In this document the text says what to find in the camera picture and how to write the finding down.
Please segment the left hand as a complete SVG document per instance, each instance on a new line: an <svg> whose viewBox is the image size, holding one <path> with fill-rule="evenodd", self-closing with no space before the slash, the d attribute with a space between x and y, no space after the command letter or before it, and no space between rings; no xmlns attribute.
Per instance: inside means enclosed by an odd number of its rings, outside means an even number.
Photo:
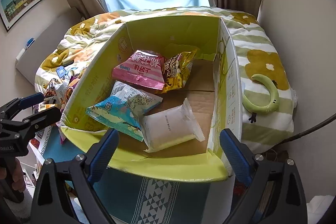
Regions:
<svg viewBox="0 0 336 224"><path fill-rule="evenodd" d="M6 178L6 176L7 176L6 169L1 167L0 168L0 179L3 180ZM26 189L26 184L25 184L25 180L23 177L22 167L18 159L15 159L15 169L12 172L12 177L13 177L13 183L12 183L13 190L17 190L23 193L24 190Z"/></svg>

